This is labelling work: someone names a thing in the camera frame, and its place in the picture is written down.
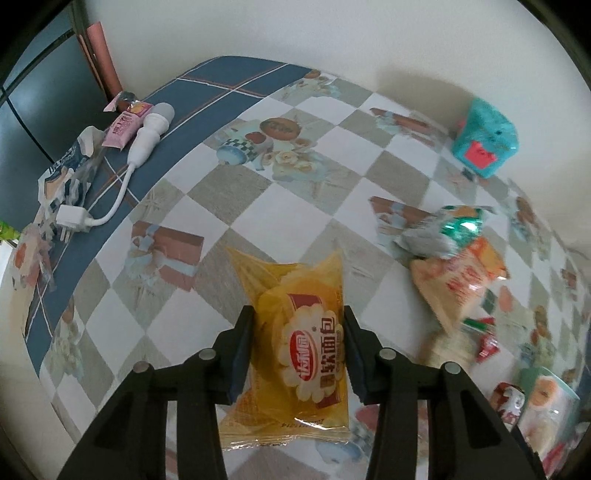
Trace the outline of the yellow bread package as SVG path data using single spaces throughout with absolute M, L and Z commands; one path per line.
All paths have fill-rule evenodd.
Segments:
M 232 249 L 254 309 L 247 388 L 219 423 L 225 450 L 349 438 L 342 255 L 315 265 Z

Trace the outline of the round bun clear package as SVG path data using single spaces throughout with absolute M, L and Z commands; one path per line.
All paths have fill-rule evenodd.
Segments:
M 523 389 L 526 403 L 518 427 L 532 450 L 544 460 L 572 427 L 580 399 L 549 370 L 540 370 Z

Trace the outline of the teal rimmed white tray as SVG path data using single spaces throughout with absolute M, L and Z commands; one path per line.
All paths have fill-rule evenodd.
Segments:
M 575 427 L 580 398 L 546 367 L 523 369 L 517 385 L 524 392 L 525 403 L 509 430 L 520 430 L 550 478 L 569 449 L 567 443 Z

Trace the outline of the red snack packet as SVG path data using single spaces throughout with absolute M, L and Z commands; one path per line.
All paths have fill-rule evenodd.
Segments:
M 558 474 L 567 462 L 568 457 L 576 448 L 575 441 L 558 443 L 544 458 L 543 468 L 547 479 Z

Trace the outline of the oat cookie clear wrapper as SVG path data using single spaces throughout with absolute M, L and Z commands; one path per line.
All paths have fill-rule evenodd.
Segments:
M 448 335 L 444 331 L 433 333 L 424 343 L 419 361 L 422 365 L 440 368 L 446 362 L 455 362 L 469 371 L 476 363 L 478 341 L 462 330 Z

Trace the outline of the small red candy wrapper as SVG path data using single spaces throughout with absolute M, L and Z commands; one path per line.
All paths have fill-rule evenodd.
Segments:
M 500 351 L 498 340 L 495 334 L 487 332 L 480 338 L 476 361 L 478 364 L 489 360 Z

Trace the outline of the orange cracker snack bag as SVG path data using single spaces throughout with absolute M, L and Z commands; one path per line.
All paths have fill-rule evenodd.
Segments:
M 502 256 L 484 236 L 451 259 L 417 259 L 410 263 L 415 286 L 443 330 L 454 334 L 496 281 L 510 278 Z

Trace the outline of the checkered patterned tablecloth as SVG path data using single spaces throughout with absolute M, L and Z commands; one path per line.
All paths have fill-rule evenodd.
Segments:
M 424 144 L 396 126 L 404 106 L 296 65 L 218 57 L 150 101 L 174 107 L 169 132 L 107 224 L 55 244 L 56 287 L 32 298 L 25 342 L 43 420 L 15 436 L 38 477 L 58 475 L 135 362 L 177 364 L 235 322 L 246 298 L 229 248 L 280 263 L 341 250 L 346 303 L 416 356 L 437 323 L 375 197 L 495 208 L 484 233 L 510 277 L 475 310 L 498 321 L 501 350 L 474 379 L 490 393 L 539 364 L 585 391 L 590 295 L 543 211 L 548 189 L 506 170 L 481 179 L 453 157 L 444 128 Z

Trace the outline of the clear wrapper on edge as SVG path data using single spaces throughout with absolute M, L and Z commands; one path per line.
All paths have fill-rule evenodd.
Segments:
M 49 286 L 54 283 L 50 263 L 51 247 L 40 225 L 31 223 L 24 228 L 11 263 L 15 289 L 34 288 L 39 282 Z

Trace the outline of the green foil snack packet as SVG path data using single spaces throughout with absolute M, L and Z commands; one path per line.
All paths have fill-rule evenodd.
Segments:
M 480 237 L 486 221 L 496 214 L 490 206 L 444 206 L 406 227 L 396 242 L 416 257 L 448 260 Z

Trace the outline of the crumpled blue white wrapper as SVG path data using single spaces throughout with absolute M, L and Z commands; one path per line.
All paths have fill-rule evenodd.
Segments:
M 86 127 L 73 145 L 38 179 L 42 218 L 53 218 L 61 205 L 83 206 L 99 164 L 104 158 L 105 132 Z

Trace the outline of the teal toy box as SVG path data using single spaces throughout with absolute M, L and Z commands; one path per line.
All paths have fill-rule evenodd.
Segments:
M 519 150 L 515 125 L 482 98 L 473 99 L 451 146 L 456 159 L 488 179 Z

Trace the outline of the pink small sachet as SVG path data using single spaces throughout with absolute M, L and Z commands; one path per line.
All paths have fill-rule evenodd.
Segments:
M 132 102 L 109 126 L 102 146 L 122 150 L 142 125 L 153 105 L 143 101 Z

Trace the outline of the dark blue cabinet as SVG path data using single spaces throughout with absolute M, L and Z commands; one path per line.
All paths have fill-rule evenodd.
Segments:
M 69 2 L 1 81 L 1 220 L 17 230 L 38 210 L 39 176 L 85 127 L 113 119 L 84 49 L 88 25 L 83 3 Z

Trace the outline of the pink rolled paper tube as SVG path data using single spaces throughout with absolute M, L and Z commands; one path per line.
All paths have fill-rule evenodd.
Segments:
M 77 40 L 100 89 L 108 100 L 112 100 L 123 88 L 108 49 L 102 24 L 92 23 L 77 35 Z

